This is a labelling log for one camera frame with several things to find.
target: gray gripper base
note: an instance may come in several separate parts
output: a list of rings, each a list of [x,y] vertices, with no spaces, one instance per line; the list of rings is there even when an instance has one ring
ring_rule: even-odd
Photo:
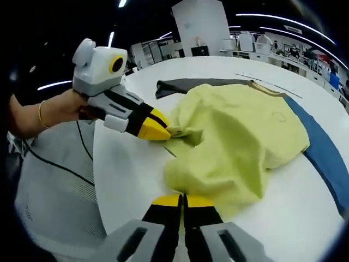
[[[200,227],[213,262],[271,262],[262,243],[233,223]]]
[[[107,236],[88,262],[150,262],[165,226],[131,220]]]

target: office ceiling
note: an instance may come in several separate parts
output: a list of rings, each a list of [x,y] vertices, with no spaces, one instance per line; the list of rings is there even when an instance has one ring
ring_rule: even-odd
[[[148,41],[173,31],[178,36],[171,7],[180,0],[127,0],[125,7],[118,8],[119,0],[59,0],[26,3],[12,2],[5,26],[6,43],[11,46],[12,67],[19,77],[15,86],[24,103],[29,94],[35,99],[61,92],[67,86],[57,86],[37,92],[39,86],[69,80],[72,77],[71,58],[83,38],[92,38],[97,45],[107,45],[110,32],[115,32],[113,46],[128,49],[130,45]],[[291,23],[266,17],[236,17],[237,13],[257,13],[282,16],[307,24],[331,39],[335,46],[310,30],[303,36],[324,46],[340,58],[349,58],[345,47],[346,10],[339,0],[326,2],[320,7],[311,0],[222,0],[228,23],[246,30],[260,30],[260,26],[278,28]]]

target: ceiling light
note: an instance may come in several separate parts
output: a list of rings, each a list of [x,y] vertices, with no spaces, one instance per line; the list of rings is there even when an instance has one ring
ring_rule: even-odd
[[[291,22],[291,23],[296,23],[300,26],[303,26],[309,30],[312,30],[313,32],[325,37],[326,39],[328,39],[329,41],[331,41],[333,44],[336,44],[332,39],[330,39],[330,37],[327,37],[326,35],[324,35],[323,33],[321,33],[320,31],[310,27],[310,26],[307,26],[303,23],[300,23],[300,22],[297,22],[297,21],[294,21],[294,20],[291,20],[291,19],[287,19],[287,18],[284,18],[284,17],[279,17],[279,16],[275,16],[275,15],[263,15],[263,14],[236,14],[236,16],[263,16],[263,17],[270,17],[270,18],[275,18],[275,19],[281,19],[281,20],[284,20],[284,21],[287,21],[287,22]]]
[[[301,38],[303,40],[306,40],[310,43],[312,43],[313,45],[316,45],[317,47],[319,47],[320,49],[322,49],[323,51],[329,53],[331,56],[333,56],[339,63],[341,63],[347,70],[349,70],[349,68],[345,65],[344,62],[342,62],[338,57],[336,57],[334,54],[332,54],[330,51],[328,51],[327,49],[323,48],[321,45],[318,45],[316,43],[314,43],[313,41],[309,40],[309,39],[306,39],[304,37],[301,37],[300,35],[296,35],[296,34],[292,34],[290,32],[286,32],[286,31],[283,31],[283,30],[278,30],[278,29],[273,29],[273,28],[268,28],[268,27],[260,27],[261,29],[267,29],[267,30],[272,30],[272,31],[277,31],[277,32],[281,32],[281,33],[285,33],[285,34],[290,34],[290,35],[293,35],[294,37],[298,37],[298,38]]]
[[[126,5],[127,0],[121,0],[119,3],[119,8],[124,7]]]
[[[58,83],[53,83],[53,84],[49,84],[49,85],[46,85],[46,86],[41,86],[41,87],[38,88],[38,91],[42,90],[42,89],[45,89],[45,88],[48,88],[48,87],[51,87],[51,86],[58,86],[58,85],[67,84],[67,83],[71,83],[71,80],[58,82]]]
[[[169,32],[169,33],[167,33],[167,34],[164,34],[162,37],[159,37],[159,39],[162,39],[162,38],[164,38],[164,37],[166,37],[166,36],[168,36],[168,35],[170,35],[170,34],[172,34],[172,32]]]
[[[111,43],[113,42],[113,38],[114,38],[114,32],[111,32],[110,36],[109,36],[108,47],[111,47]]]

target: dark gray cloth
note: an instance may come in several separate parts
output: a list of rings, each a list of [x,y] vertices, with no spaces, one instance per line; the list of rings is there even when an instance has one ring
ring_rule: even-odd
[[[250,80],[241,80],[241,79],[175,79],[169,81],[161,81],[159,80],[157,83],[157,91],[155,96],[157,99],[162,97],[167,97],[174,93],[186,94],[192,88],[209,84],[211,86],[225,86],[225,85],[234,85],[241,84],[247,85]]]

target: table surface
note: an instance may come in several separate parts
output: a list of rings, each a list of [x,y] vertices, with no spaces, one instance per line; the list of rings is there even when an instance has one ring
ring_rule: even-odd
[[[302,97],[286,92],[313,115],[349,166],[347,112],[326,90],[288,70],[242,58],[187,57],[142,69],[128,76],[125,85],[146,103],[168,114],[184,95],[173,94],[156,100],[158,80],[248,79],[241,75],[278,85]],[[163,184],[163,167],[173,156],[159,145],[109,130],[98,121],[93,156],[95,190],[107,234],[130,219],[141,219],[156,197],[170,193]],[[275,261],[319,260],[343,225],[333,197],[302,154],[273,173],[262,201],[231,221],[262,242],[267,255]]]

